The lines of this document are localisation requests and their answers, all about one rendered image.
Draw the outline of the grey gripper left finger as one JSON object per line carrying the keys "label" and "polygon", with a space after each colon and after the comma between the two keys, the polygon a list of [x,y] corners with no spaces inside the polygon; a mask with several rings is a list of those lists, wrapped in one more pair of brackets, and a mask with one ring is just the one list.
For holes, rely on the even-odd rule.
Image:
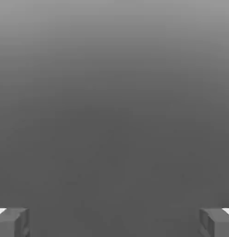
{"label": "grey gripper left finger", "polygon": [[0,207],[0,237],[31,237],[30,209]]}

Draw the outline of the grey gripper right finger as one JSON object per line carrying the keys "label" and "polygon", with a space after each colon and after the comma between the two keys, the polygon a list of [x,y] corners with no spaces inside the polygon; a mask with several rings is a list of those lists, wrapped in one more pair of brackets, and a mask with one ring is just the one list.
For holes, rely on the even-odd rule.
{"label": "grey gripper right finger", "polygon": [[201,208],[199,222],[202,237],[229,237],[229,208]]}

